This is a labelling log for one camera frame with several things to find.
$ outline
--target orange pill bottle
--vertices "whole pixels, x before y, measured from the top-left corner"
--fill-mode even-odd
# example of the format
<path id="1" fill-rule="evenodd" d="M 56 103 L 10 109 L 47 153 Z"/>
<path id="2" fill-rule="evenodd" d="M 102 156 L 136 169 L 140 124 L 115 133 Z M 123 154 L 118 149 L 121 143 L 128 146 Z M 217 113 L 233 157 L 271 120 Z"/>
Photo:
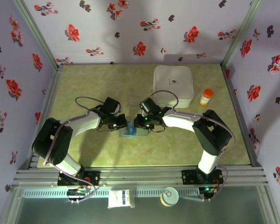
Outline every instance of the orange pill bottle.
<path id="1" fill-rule="evenodd" d="M 212 89 L 205 89 L 200 98 L 200 104 L 202 106 L 206 106 L 213 95 L 214 95 L 214 91 Z"/>

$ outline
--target white packet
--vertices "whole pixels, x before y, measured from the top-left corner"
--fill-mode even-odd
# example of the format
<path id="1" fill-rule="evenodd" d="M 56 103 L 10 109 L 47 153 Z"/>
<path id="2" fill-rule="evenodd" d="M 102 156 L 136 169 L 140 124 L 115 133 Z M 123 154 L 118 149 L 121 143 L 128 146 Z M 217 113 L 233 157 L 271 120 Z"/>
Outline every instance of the white packet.
<path id="1" fill-rule="evenodd" d="M 125 190 L 110 190 L 108 196 L 108 208 L 115 207 L 135 207 L 134 198 L 131 196 L 129 189 Z"/>

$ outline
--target floral wallpaper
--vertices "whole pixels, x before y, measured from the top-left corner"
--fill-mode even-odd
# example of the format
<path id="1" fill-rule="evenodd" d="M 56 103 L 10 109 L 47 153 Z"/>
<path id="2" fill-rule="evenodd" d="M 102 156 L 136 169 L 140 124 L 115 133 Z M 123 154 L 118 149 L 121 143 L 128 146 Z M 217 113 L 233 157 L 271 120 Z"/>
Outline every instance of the floral wallpaper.
<path id="1" fill-rule="evenodd" d="M 226 75 L 280 214 L 280 0 L 262 2 Z"/>
<path id="2" fill-rule="evenodd" d="M 52 74 L 51 64 L 13 2 L 1 0 L 0 216 L 15 172 L 28 159 Z"/>
<path id="3" fill-rule="evenodd" d="M 116 64 L 220 63 L 251 0 L 24 2 L 57 63 Z"/>

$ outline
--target green tabletop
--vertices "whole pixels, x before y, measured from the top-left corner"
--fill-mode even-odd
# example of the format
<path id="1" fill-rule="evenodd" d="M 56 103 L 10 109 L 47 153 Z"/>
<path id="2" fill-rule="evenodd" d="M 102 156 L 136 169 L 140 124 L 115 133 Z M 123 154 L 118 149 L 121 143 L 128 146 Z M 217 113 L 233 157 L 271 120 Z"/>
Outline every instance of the green tabletop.
<path id="1" fill-rule="evenodd" d="M 61 74 L 51 117 L 69 119 L 85 113 L 75 104 L 78 96 L 104 101 L 118 100 L 126 118 L 133 120 L 138 103 L 153 91 L 154 69 L 159 64 L 136 65 L 67 65 Z M 221 164 L 249 164 L 245 144 L 219 64 L 186 64 L 193 75 L 195 97 L 190 106 L 180 111 L 203 113 L 214 110 L 236 136 L 236 145 L 226 152 Z M 199 104 L 206 88 L 214 91 L 207 106 Z M 92 108 L 97 102 L 81 99 Z M 148 137 L 120 138 L 119 132 L 97 132 L 92 129 L 72 138 L 69 154 L 85 167 L 89 166 L 149 166 L 196 165 L 203 149 L 193 132 L 167 128 Z M 38 167 L 42 167 L 41 158 Z"/>

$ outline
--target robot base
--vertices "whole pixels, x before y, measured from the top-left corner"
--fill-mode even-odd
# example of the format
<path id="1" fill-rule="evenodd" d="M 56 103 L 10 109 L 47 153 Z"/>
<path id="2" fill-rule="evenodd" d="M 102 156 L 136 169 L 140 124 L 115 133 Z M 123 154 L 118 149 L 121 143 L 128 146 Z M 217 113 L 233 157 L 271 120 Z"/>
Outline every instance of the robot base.
<path id="1" fill-rule="evenodd" d="M 77 175 L 77 177 L 91 182 L 94 186 L 98 186 L 98 182 L 100 179 L 100 172 L 99 171 L 83 171 L 83 172 L 80 172 Z M 58 186 L 86 186 L 87 183 L 77 181 L 75 179 L 68 177 L 65 174 L 59 173 L 57 185 Z"/>
<path id="2" fill-rule="evenodd" d="M 198 185 L 198 184 L 220 184 L 224 182 L 222 171 L 215 169 L 209 175 L 202 174 L 196 170 L 182 170 L 182 183 L 183 185 Z"/>

